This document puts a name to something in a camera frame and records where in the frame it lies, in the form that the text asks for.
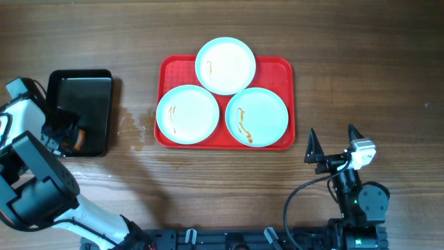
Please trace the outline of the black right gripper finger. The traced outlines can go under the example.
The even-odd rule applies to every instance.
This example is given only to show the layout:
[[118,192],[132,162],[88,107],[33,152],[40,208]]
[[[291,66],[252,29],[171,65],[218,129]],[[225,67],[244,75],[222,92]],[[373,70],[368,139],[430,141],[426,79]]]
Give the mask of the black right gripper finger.
[[307,150],[305,153],[304,163],[313,164],[319,163],[324,159],[324,152],[321,144],[318,141],[315,130],[311,128],[309,132],[309,139],[307,144]]
[[350,142],[364,139],[364,136],[356,129],[353,124],[348,125],[348,137]]

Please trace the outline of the green orange sponge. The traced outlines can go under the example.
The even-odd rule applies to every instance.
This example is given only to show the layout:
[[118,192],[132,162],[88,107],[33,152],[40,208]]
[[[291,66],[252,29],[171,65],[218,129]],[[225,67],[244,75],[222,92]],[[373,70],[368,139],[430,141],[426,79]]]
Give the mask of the green orange sponge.
[[61,143],[65,148],[80,150],[86,137],[86,132],[84,129],[78,129],[70,133]]

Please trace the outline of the white plate top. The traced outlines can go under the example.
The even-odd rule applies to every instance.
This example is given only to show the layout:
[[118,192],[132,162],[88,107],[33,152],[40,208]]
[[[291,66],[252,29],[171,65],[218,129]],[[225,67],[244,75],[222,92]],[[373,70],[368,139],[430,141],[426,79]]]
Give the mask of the white plate top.
[[250,85],[257,63],[247,44],[233,37],[218,37],[202,46],[194,69],[204,88],[214,94],[232,95]]

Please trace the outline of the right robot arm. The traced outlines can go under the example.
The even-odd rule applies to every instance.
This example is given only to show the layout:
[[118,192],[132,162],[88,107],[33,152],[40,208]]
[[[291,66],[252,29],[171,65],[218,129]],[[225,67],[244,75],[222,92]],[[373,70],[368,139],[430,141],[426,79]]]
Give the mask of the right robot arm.
[[346,224],[365,227],[385,222],[389,192],[376,182],[362,183],[359,170],[376,155],[374,142],[352,124],[348,126],[350,145],[342,153],[325,155],[314,130],[310,130],[305,163],[316,164],[317,174],[329,174],[336,200]]

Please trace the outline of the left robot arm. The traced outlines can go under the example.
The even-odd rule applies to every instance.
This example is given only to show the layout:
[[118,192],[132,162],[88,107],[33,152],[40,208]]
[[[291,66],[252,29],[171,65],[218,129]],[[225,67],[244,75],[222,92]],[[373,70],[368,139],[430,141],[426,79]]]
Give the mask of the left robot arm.
[[27,233],[61,228],[99,249],[154,249],[136,223],[84,197],[56,158],[81,149],[78,114],[48,106],[34,79],[18,77],[6,89],[12,99],[1,107],[1,221]]

